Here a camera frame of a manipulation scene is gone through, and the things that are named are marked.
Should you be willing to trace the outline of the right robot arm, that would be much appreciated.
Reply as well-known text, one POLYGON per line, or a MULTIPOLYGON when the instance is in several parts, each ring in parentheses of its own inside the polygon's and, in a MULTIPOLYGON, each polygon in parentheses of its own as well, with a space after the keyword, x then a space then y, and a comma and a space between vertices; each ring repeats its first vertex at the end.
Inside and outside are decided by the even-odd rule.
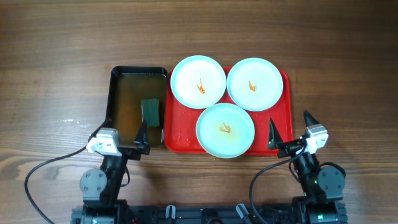
POLYGON ((269 120, 267 147, 277 149, 278 157, 289 157, 304 196, 292 199, 297 223, 347 223, 343 189, 346 172, 332 162, 319 163, 315 153, 325 146, 328 130, 308 111, 303 112, 305 132, 299 139, 284 142, 272 119, 269 120))

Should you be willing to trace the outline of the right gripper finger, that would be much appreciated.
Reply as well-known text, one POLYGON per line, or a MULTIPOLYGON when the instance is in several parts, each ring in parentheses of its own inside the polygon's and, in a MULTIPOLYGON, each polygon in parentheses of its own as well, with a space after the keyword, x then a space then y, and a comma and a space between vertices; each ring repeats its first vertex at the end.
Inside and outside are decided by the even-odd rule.
POLYGON ((267 143, 267 148, 269 150, 278 149, 279 146, 283 143, 283 140, 276 128, 275 123, 272 118, 269 119, 269 138, 267 143))
POLYGON ((306 127, 320 124, 320 122, 317 119, 315 119, 307 110, 305 110, 303 112, 303 118, 304 118, 306 127))

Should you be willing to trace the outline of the light blue plate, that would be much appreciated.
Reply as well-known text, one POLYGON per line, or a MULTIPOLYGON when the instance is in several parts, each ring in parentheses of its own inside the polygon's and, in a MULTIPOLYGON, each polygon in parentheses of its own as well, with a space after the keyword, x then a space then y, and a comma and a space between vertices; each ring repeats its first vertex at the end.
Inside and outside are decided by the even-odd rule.
POLYGON ((226 74, 216 60, 204 55, 193 55, 175 66, 170 87, 182 105, 204 109, 216 104, 224 95, 226 74))
POLYGON ((207 153, 231 159, 239 157, 251 147, 255 127, 244 109, 231 103, 217 103, 199 115, 195 134, 207 153))
POLYGON ((232 101, 248 111, 264 111, 280 99, 284 83, 275 65, 262 58, 246 58, 228 73, 226 88, 232 101))

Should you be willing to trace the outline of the green yellow sponge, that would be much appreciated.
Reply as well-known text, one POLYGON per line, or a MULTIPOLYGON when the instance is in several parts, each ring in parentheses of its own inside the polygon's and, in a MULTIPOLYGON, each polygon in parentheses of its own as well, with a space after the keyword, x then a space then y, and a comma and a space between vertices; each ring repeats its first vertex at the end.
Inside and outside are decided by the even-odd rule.
POLYGON ((148 127, 160 126, 159 100, 157 98, 141 100, 142 119, 147 122, 148 127))

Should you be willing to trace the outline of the light blue plate bottom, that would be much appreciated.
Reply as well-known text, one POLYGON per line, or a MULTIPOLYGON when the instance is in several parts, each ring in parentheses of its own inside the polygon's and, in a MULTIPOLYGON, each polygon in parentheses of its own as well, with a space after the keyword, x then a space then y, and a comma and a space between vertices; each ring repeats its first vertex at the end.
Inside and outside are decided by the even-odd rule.
POLYGON ((199 115, 195 134, 207 153, 231 159, 239 157, 251 147, 255 127, 244 109, 231 103, 217 103, 199 115))

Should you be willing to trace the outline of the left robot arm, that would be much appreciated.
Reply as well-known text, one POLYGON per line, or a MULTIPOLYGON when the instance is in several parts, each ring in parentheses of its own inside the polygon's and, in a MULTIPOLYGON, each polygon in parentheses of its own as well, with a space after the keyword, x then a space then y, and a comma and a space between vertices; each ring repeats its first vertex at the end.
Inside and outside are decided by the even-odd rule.
POLYGON ((134 139, 135 146, 119 143, 117 129, 100 126, 89 138, 89 152, 103 155, 99 169, 86 171, 80 179, 83 208, 74 210, 71 222, 78 224, 134 223, 134 215, 126 200, 119 200, 122 179, 128 160, 138 161, 150 153, 147 121, 143 121, 134 139))

